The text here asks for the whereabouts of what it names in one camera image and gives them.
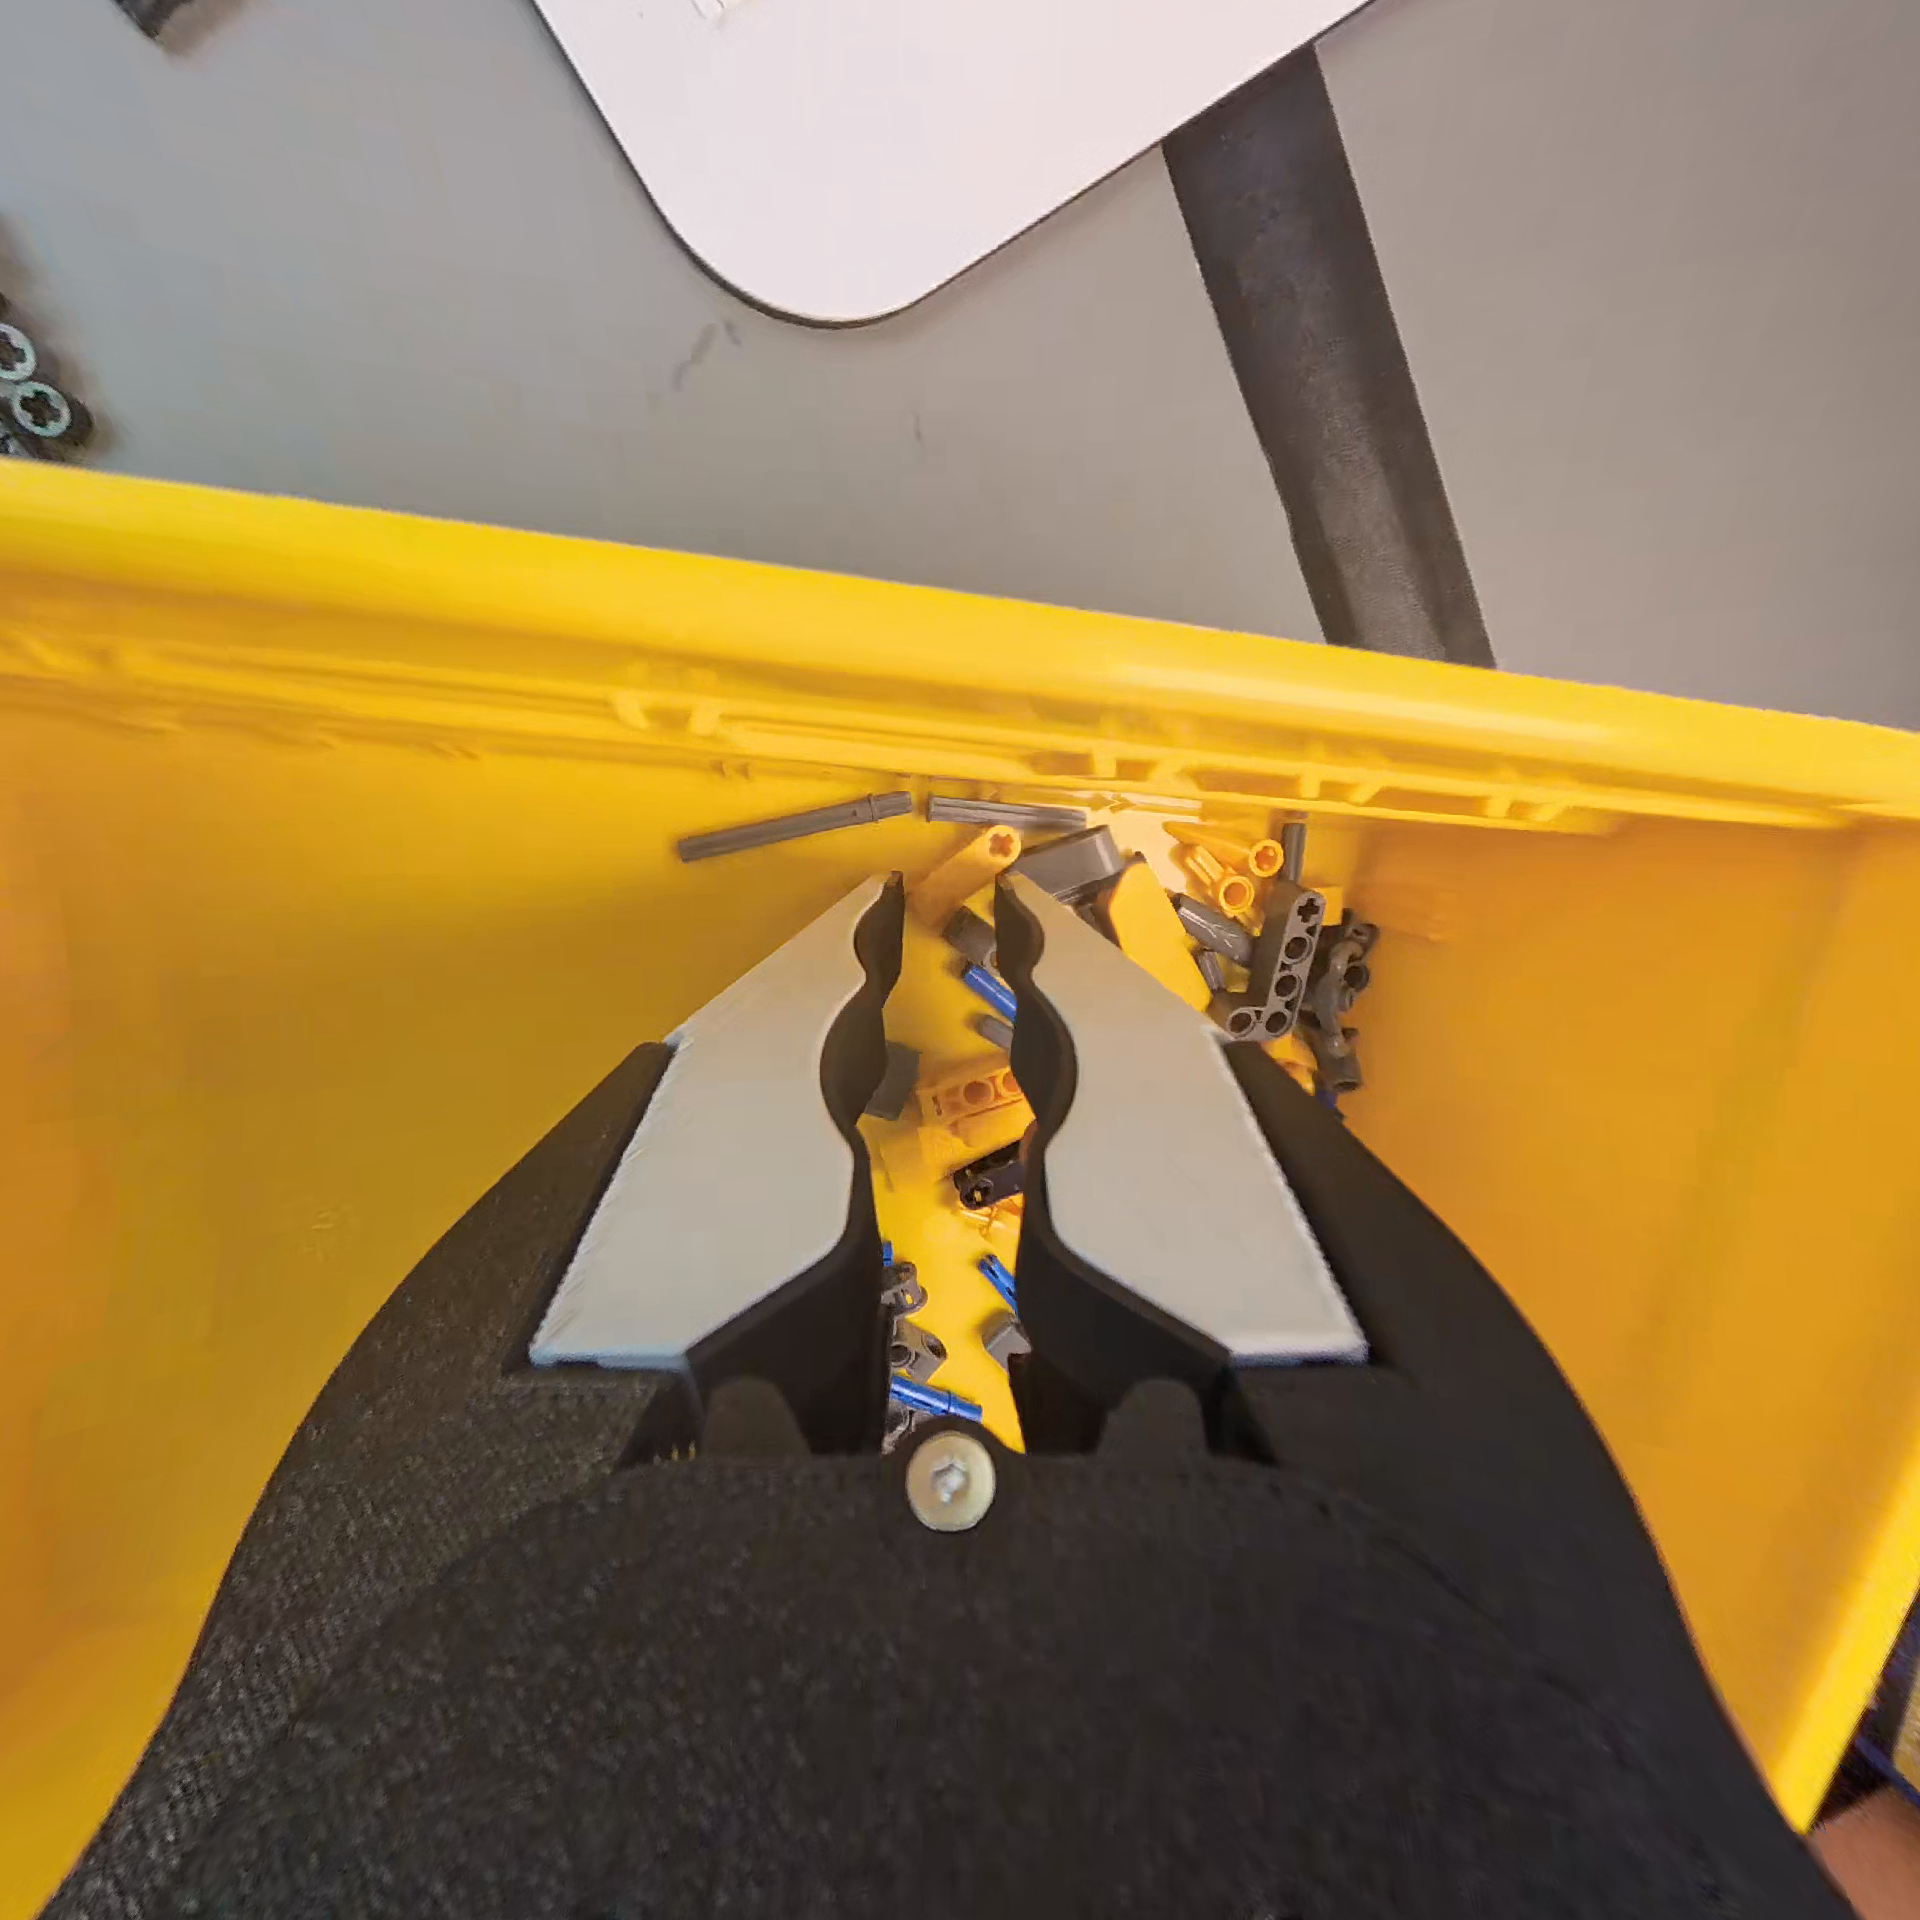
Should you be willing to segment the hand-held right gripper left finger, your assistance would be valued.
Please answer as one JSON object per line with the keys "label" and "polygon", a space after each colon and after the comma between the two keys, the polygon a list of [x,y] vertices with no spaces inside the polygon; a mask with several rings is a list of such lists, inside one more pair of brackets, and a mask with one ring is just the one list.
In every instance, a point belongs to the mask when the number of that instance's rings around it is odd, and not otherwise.
{"label": "hand-held right gripper left finger", "polygon": [[858,1124],[901,938],[901,876],[867,876],[663,1037],[531,1368],[680,1379],[701,1427],[724,1385],[759,1379],[809,1450],[878,1443],[890,1339]]}

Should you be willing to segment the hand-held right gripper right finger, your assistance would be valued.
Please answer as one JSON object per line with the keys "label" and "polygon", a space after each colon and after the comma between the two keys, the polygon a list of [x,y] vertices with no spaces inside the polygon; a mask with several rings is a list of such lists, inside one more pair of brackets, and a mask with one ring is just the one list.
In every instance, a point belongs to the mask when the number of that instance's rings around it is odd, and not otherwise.
{"label": "hand-held right gripper right finger", "polygon": [[1212,1451],[1271,1460],[1297,1407],[1372,1383],[1370,1336],[1255,1095],[1291,1093],[1027,876],[996,887],[1033,1124],[1016,1258],[1021,1450],[1087,1456],[1144,1389]]}

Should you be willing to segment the heap of mixed lego parts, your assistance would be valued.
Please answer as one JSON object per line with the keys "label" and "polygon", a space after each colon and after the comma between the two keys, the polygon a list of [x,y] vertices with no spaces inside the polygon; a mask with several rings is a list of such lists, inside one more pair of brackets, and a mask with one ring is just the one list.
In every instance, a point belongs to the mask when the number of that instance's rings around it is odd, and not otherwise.
{"label": "heap of mixed lego parts", "polygon": [[[1050,880],[1043,880],[1033,869],[1021,866],[1006,869],[997,878],[997,886],[1018,876],[1029,878],[1048,895],[1063,901],[1068,909],[1072,909],[1068,900],[1054,889]],[[1101,933],[1105,940],[1119,930],[1115,898],[1122,886],[1123,873],[1115,873],[1099,892],[1098,909],[1101,921],[1094,928],[1094,932]],[[1246,974],[1246,991],[1229,1001],[1223,1023],[1214,1022],[1206,1009],[1197,1009],[1215,1025],[1219,1036],[1229,1046],[1258,1050],[1260,1053],[1267,1055],[1262,1050],[1262,1043],[1275,1041],[1290,1032],[1299,1014],[1301,1000],[1308,996],[1308,987],[1311,984],[1311,962],[1318,954],[1323,924],[1325,906],[1315,894],[1308,892],[1308,887],[1297,886],[1290,872],[1284,872],[1267,881],[1260,930],[1252,936],[1248,951],[1235,960]],[[1119,942],[1114,942],[1114,945],[1119,947],[1126,958],[1132,958],[1140,964],[1129,947]],[[1281,1095],[1267,1091],[1265,1087],[1255,1087],[1252,1067],[1239,1067],[1239,1076],[1243,1089],[1255,1095],[1260,1113],[1262,1097],[1265,1102],[1278,1102]]]}

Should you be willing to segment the yellow storage bin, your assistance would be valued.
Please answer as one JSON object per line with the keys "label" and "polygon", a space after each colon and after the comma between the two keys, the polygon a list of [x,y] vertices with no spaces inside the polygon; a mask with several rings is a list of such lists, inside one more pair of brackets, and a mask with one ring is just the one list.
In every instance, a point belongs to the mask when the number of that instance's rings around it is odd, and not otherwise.
{"label": "yellow storage bin", "polygon": [[[1013,1404],[1032,869],[1260,1043],[1370,1383]],[[903,881],[876,1446],[531,1332]],[[3,462],[5,1916],[1847,1916],[1915,737]]]}

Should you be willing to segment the pile of lego pins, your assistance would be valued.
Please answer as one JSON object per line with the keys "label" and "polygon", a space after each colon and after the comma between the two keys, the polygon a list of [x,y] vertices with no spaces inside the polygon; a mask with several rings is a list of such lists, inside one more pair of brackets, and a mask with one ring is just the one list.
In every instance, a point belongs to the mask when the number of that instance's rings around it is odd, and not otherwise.
{"label": "pile of lego pins", "polygon": [[93,442],[93,418],[35,323],[1,296],[1,458],[72,463]]}

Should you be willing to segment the white board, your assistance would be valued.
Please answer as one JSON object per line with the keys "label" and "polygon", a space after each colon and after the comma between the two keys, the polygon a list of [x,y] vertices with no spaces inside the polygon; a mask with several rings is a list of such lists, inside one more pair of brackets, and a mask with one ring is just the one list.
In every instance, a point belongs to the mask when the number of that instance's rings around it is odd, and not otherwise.
{"label": "white board", "polygon": [[538,2],[684,251],[756,309],[895,316],[1359,2]]}

